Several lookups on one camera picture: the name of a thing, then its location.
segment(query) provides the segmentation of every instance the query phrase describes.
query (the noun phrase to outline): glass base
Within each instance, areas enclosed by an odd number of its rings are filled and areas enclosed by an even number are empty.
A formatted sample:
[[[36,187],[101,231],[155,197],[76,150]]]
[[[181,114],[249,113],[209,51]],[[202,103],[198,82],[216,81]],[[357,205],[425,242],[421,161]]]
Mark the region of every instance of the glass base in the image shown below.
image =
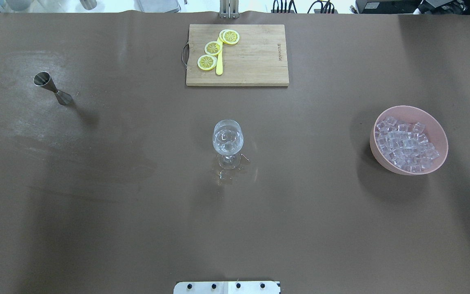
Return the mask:
[[[240,154],[237,153],[232,156],[222,156],[218,154],[217,160],[219,162],[220,167],[222,167],[223,169],[235,169],[240,164]]]

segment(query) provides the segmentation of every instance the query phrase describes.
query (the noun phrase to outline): plastic container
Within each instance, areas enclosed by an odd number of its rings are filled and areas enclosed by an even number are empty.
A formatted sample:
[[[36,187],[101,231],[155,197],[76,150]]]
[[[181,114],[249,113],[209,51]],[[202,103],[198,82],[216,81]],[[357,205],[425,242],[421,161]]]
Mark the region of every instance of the plastic container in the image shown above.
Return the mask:
[[[392,116],[396,119],[407,121],[408,123],[420,122],[426,125],[426,128],[423,132],[427,135],[429,142],[433,143],[433,145],[435,145],[435,149],[440,153],[440,157],[433,160],[432,166],[429,169],[425,169],[421,173],[410,173],[408,171],[398,168],[396,165],[394,165],[384,157],[382,152],[380,152],[377,140],[375,140],[375,126],[386,116]],[[375,121],[375,124],[373,124],[373,128],[371,129],[369,145],[371,146],[371,152],[373,152],[373,156],[375,156],[377,161],[383,167],[392,171],[393,173],[410,176],[425,175],[436,171],[446,161],[447,154],[449,152],[449,143],[447,142],[447,136],[440,123],[438,123],[438,121],[432,115],[421,110],[420,108],[406,105],[391,107],[382,112],[382,114],[377,117],[377,120]]]

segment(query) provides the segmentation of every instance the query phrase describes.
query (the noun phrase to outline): bowl of ice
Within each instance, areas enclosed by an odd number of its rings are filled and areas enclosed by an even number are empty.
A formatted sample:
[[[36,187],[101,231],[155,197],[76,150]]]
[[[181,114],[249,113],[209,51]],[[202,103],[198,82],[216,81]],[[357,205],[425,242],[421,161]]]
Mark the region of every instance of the bowl of ice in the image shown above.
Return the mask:
[[[424,175],[446,161],[449,143],[442,126],[413,106],[394,106],[375,121],[369,145],[386,169],[400,175]]]

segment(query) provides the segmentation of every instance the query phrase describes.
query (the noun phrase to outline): metal bracket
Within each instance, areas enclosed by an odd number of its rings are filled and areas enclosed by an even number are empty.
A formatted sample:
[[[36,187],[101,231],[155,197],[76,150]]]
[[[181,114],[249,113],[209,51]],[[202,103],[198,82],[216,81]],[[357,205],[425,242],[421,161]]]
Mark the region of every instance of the metal bracket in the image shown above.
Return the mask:
[[[239,0],[220,0],[220,18],[239,18]]]

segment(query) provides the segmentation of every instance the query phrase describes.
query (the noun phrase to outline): black box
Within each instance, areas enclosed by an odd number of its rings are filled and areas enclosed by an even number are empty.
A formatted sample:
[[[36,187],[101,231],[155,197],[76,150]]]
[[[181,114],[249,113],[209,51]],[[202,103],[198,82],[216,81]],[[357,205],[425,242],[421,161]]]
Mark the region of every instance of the black box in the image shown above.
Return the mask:
[[[413,13],[421,0],[356,0],[358,13]]]

